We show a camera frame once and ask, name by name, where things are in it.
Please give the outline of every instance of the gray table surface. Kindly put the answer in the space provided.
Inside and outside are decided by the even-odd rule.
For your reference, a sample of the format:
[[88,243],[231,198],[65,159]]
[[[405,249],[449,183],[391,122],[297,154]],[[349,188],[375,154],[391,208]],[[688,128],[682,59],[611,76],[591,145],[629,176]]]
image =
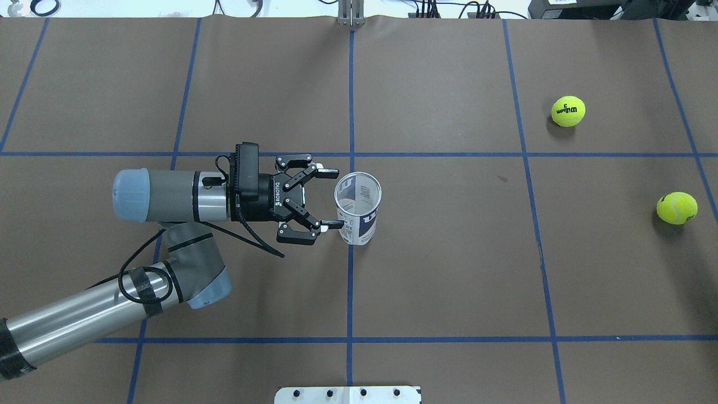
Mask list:
[[[420,385],[425,403],[717,402],[718,49],[694,41],[717,34],[0,19],[4,317],[115,273],[156,231],[113,215],[124,168],[214,170],[258,142],[263,170],[311,152],[384,191],[364,247],[334,232],[281,260],[219,236],[228,298],[4,382],[0,402],[272,403],[347,384]],[[587,105],[571,129],[548,118],[567,94]],[[334,184],[310,183],[317,216],[335,215]],[[674,190],[700,206],[682,227],[655,215]]]

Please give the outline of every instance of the yellow tennis ball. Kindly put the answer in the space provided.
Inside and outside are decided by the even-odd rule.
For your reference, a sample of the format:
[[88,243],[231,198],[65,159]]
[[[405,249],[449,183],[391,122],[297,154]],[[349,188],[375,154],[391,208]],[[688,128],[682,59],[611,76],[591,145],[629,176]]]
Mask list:
[[559,98],[551,108],[551,119],[560,127],[573,127],[586,115],[586,106],[580,98],[565,96]]
[[698,203],[685,192],[671,192],[658,199],[656,213],[666,223],[683,224],[696,217]]

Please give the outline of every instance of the cup rim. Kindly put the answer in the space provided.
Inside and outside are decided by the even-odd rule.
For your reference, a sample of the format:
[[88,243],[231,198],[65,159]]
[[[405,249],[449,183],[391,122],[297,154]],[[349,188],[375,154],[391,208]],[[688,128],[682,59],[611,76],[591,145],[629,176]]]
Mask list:
[[[374,181],[374,183],[376,184],[377,189],[379,190],[379,197],[376,199],[376,203],[374,203],[374,205],[371,207],[371,209],[369,209],[369,210],[368,210],[366,213],[364,213],[364,214],[358,214],[358,215],[357,215],[357,214],[353,214],[353,213],[350,213],[350,212],[346,211],[346,210],[339,204],[339,199],[337,199],[337,194],[338,194],[337,190],[339,189],[339,184],[341,184],[342,182],[344,182],[344,180],[346,180],[348,177],[356,177],[356,176],[358,176],[358,175],[366,175],[366,176],[369,177],[372,181]],[[337,208],[338,208],[339,210],[341,210],[343,213],[345,213],[345,214],[347,214],[347,215],[349,215],[349,216],[361,217],[361,216],[364,216],[364,215],[366,215],[366,214],[369,214],[369,213],[375,211],[375,210],[379,207],[379,203],[381,202],[381,194],[382,194],[382,192],[381,192],[381,184],[379,183],[379,181],[378,181],[373,175],[371,175],[371,174],[369,174],[369,173],[365,173],[365,172],[363,172],[363,171],[354,171],[354,172],[348,173],[347,175],[343,176],[342,179],[339,180],[339,182],[337,183],[337,185],[334,187],[334,203],[337,205]]]

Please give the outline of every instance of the transparent cup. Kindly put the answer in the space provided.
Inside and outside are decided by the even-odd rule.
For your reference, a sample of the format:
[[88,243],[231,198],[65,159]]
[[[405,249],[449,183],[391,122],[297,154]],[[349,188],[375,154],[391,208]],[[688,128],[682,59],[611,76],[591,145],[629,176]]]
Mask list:
[[344,221],[339,230],[347,244],[364,245],[376,231],[376,214],[381,202],[381,185],[362,172],[345,175],[334,188],[337,216]]

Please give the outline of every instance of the robotic arm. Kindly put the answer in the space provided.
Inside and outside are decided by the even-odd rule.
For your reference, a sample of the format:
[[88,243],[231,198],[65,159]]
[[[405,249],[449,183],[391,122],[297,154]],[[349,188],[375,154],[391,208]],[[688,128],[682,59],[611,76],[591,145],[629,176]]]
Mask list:
[[[276,157],[277,173],[263,174],[258,156],[258,145],[244,142],[228,156],[229,174],[219,164],[219,172],[121,171],[113,184],[116,215],[128,221],[159,222],[160,231],[143,248],[162,235],[169,259],[125,271],[133,256],[119,274],[83,292],[3,318],[0,380],[25,375],[179,303],[186,301],[197,309],[226,297],[232,287],[211,231],[219,228],[209,221],[241,222],[258,243],[245,241],[280,257],[251,231],[249,222],[275,221],[278,242],[305,245],[314,244],[329,229],[342,227],[342,221],[316,219],[304,207],[304,185],[314,177],[337,178],[339,170],[325,169],[311,155],[281,155]],[[287,170],[292,168],[302,171],[290,175]],[[291,228],[292,220],[305,230]]]

